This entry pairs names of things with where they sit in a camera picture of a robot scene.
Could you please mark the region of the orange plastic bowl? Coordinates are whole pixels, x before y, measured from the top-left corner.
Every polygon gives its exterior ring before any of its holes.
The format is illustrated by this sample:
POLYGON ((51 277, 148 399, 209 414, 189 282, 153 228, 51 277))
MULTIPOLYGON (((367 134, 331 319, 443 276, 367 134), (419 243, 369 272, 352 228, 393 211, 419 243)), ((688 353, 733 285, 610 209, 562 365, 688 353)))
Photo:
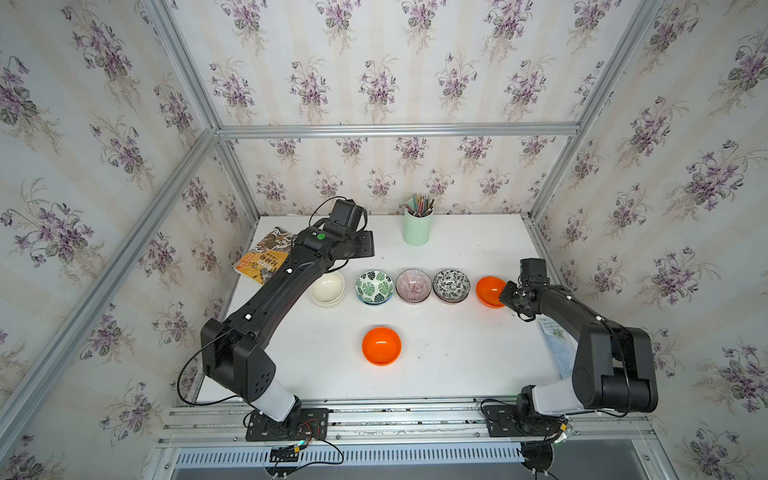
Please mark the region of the orange plastic bowl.
POLYGON ((499 309, 505 307, 499 300, 505 287, 506 282, 504 280, 495 276, 486 276, 477 281, 475 293, 478 300, 484 306, 491 309, 499 309))
POLYGON ((362 340, 364 358, 375 366, 394 363, 402 351, 402 341, 396 331, 388 327, 369 330, 362 340))

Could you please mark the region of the green leaf pattern bowl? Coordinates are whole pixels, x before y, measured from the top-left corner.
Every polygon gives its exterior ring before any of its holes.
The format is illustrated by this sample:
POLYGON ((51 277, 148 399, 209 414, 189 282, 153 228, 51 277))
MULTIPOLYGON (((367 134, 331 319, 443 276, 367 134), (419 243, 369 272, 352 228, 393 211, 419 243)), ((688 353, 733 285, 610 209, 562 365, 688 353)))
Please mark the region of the green leaf pattern bowl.
POLYGON ((383 271, 369 270, 361 274, 354 287, 357 298, 367 305, 381 305, 389 301, 395 285, 392 278, 383 271))

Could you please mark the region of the cream white bowl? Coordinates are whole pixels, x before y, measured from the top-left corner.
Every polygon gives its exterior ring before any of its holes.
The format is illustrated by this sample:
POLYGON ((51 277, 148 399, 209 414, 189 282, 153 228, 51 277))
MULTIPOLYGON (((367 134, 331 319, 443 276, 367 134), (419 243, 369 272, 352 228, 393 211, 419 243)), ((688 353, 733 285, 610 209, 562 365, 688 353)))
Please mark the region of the cream white bowl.
POLYGON ((308 289, 313 303, 329 308, 341 302, 346 294, 346 281, 340 272, 326 273, 308 289))

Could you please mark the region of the purple striped bowl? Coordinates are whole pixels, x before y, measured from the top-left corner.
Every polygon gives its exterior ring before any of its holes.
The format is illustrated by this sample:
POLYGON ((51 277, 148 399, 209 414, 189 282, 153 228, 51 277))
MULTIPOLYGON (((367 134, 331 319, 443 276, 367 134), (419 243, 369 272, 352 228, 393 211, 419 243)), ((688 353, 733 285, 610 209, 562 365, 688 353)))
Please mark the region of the purple striped bowl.
POLYGON ((404 270, 395 280, 395 290, 399 298, 406 303, 421 303, 432 292, 431 278, 419 269, 404 270))

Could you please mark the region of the black white floral bowl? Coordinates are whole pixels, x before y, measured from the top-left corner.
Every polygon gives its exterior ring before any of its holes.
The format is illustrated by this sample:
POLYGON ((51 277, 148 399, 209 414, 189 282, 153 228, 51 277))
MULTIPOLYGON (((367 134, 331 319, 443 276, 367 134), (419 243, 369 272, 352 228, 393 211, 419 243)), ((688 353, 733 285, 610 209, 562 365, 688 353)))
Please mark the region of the black white floral bowl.
POLYGON ((444 269, 434 276, 432 288, 440 300, 446 303, 460 303, 468 297, 471 282, 460 270, 444 269))

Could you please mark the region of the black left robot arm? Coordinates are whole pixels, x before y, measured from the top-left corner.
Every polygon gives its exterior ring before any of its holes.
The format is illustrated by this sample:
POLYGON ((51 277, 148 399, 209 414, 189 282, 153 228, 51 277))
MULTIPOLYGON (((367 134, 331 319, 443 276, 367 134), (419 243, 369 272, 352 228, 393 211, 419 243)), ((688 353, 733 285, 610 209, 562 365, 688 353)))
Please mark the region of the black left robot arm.
POLYGON ((210 319, 201 331, 205 376, 275 422, 291 422, 299 399, 276 379, 266 352, 282 320, 305 291, 337 261, 375 254, 370 230, 336 234, 310 226, 292 241, 286 260, 226 320, 210 319))

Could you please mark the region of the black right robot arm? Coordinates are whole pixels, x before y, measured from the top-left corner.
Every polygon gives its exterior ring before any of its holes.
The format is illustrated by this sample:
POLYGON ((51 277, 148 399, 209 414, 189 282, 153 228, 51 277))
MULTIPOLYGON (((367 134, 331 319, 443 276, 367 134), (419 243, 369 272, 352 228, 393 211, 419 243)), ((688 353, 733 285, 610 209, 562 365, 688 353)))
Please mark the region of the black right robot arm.
POLYGON ((509 281, 499 300, 527 322, 539 315, 555 321, 577 342, 571 376, 524 387, 516 400, 520 416, 603 410, 621 416, 657 408, 659 394, 647 332, 606 318, 559 285, 509 281))

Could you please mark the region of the clear packaged ruler set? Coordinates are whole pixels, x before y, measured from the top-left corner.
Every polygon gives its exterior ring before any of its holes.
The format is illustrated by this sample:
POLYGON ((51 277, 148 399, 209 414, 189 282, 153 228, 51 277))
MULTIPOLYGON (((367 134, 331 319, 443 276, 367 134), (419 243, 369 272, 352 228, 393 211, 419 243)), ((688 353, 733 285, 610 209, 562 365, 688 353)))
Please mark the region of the clear packaged ruler set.
POLYGON ((546 316, 538 317, 537 323, 560 378, 569 379, 575 364, 576 341, 563 327, 546 316))

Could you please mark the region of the mint green pencil cup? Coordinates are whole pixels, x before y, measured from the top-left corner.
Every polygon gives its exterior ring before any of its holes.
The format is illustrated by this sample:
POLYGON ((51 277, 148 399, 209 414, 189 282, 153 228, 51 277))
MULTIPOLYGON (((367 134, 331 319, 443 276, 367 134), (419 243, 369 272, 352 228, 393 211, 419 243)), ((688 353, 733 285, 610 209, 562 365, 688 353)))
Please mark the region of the mint green pencil cup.
POLYGON ((405 210, 403 215, 402 238, 410 246, 420 247, 430 239, 433 215, 416 216, 405 210))

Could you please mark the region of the coloured pencils bundle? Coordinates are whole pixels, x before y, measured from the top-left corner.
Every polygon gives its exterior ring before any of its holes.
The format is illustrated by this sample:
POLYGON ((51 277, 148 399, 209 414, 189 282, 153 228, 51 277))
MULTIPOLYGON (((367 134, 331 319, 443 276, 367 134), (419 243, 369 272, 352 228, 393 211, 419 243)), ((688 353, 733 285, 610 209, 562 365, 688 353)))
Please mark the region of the coloured pencils bundle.
POLYGON ((415 218, 425 218, 434 212, 435 199, 430 195, 413 194, 404 204, 405 212, 415 218))

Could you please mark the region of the yellow illustrated children's book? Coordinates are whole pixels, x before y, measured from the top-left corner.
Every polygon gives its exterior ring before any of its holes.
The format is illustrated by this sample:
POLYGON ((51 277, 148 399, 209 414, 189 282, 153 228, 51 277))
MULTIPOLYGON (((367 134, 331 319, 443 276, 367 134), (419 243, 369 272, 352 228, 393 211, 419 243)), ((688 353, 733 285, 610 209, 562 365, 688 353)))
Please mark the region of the yellow illustrated children's book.
POLYGON ((284 264, 295 235, 281 227, 273 228, 233 263, 233 269, 246 278, 264 285, 284 264))

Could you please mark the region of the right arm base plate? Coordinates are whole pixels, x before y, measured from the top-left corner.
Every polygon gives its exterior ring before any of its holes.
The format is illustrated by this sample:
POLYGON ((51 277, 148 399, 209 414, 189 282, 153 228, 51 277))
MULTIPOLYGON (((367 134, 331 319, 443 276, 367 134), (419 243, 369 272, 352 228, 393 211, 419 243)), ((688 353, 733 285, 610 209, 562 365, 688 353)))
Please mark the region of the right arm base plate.
POLYGON ((525 437, 549 441, 557 439, 567 429, 564 417, 522 415, 514 405, 494 399, 481 402, 478 409, 492 438, 525 437))

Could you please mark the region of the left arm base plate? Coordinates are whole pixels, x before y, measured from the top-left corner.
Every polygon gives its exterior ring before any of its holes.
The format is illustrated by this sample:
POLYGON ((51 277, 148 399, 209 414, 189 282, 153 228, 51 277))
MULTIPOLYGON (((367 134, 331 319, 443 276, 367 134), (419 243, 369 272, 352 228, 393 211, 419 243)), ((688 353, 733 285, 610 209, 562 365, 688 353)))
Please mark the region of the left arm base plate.
POLYGON ((245 438, 249 442, 325 439, 329 414, 330 410, 326 408, 302 408, 300 411, 291 412, 284 421, 278 422, 254 410, 243 419, 245 438))

